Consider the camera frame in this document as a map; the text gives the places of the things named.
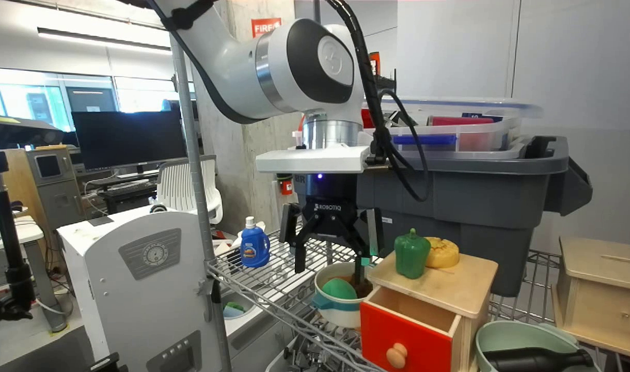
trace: wooden box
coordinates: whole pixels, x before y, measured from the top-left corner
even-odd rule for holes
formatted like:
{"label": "wooden box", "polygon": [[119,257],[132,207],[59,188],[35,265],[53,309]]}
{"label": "wooden box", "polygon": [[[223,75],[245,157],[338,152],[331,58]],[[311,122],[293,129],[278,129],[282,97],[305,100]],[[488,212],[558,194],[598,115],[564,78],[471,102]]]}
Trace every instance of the wooden box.
{"label": "wooden box", "polygon": [[394,372],[471,369],[496,271],[491,261],[460,257],[457,266],[407,280],[386,257],[369,272],[376,289],[360,306],[364,358]]}
{"label": "wooden box", "polygon": [[555,325],[577,339],[630,355],[630,243],[562,238]]}

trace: gray storage bin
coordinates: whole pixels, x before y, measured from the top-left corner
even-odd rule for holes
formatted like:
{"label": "gray storage bin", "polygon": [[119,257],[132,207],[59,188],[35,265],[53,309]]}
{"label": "gray storage bin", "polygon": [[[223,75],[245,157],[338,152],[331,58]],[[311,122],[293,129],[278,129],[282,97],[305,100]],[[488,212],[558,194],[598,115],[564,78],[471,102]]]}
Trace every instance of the gray storage bin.
{"label": "gray storage bin", "polygon": [[[406,156],[419,165],[417,152]],[[569,214],[591,201],[586,173],[569,157],[564,137],[536,137],[516,160],[463,160],[427,156],[431,173],[409,172],[421,194],[407,194],[394,172],[366,172],[358,181],[358,207],[382,211],[381,257],[393,252],[397,235],[409,231],[449,238],[465,254],[496,261],[491,291],[518,295],[534,229],[544,211]]]}

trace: metal wire rack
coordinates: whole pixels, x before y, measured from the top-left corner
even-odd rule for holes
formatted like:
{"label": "metal wire rack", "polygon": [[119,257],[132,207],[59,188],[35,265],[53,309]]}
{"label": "metal wire rack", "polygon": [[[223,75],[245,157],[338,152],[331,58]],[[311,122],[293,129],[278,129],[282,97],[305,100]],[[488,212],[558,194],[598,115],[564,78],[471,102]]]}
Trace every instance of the metal wire rack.
{"label": "metal wire rack", "polygon": [[[325,265],[354,261],[354,251],[313,240],[308,243],[307,272],[293,275],[293,257],[290,246],[280,243],[278,240],[270,240],[270,243],[272,257],[270,265],[265,268],[245,268],[235,252],[219,257],[219,263],[209,268],[228,289],[242,293],[247,299],[255,301],[270,317],[278,317],[282,322],[287,322],[297,332],[297,339],[286,350],[290,369],[381,369],[361,358],[360,337],[355,330],[346,330],[325,322],[317,309],[308,306],[314,287],[302,285],[305,280],[313,280]],[[491,295],[489,318],[554,322],[550,289],[558,283],[561,266],[561,254],[532,251],[518,298]],[[630,372],[630,358],[594,346],[585,348],[594,352],[606,372]]]}

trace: blue bottle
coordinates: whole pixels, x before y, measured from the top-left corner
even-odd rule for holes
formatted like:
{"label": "blue bottle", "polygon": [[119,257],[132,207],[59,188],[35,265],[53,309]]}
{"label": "blue bottle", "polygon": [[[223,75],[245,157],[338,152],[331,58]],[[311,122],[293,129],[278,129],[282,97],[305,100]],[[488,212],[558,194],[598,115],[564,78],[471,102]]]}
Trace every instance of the blue bottle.
{"label": "blue bottle", "polygon": [[269,235],[255,224],[255,218],[247,219],[247,229],[242,231],[239,241],[239,261],[245,266],[259,268],[270,261],[270,240]]}

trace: computer monitor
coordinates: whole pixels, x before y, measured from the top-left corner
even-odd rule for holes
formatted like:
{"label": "computer monitor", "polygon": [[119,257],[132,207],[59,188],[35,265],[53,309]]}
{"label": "computer monitor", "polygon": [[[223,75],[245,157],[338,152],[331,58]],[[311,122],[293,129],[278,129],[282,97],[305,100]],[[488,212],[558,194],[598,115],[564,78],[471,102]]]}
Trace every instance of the computer monitor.
{"label": "computer monitor", "polygon": [[88,170],[186,157],[181,115],[172,111],[80,111],[78,143]]}

